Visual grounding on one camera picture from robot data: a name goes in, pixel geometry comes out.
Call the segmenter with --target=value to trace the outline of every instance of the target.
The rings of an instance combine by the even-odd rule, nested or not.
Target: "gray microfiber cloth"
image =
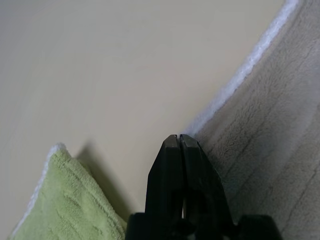
[[[285,240],[320,239],[319,0],[297,3],[235,93],[192,129],[217,157],[235,220],[267,214]]]

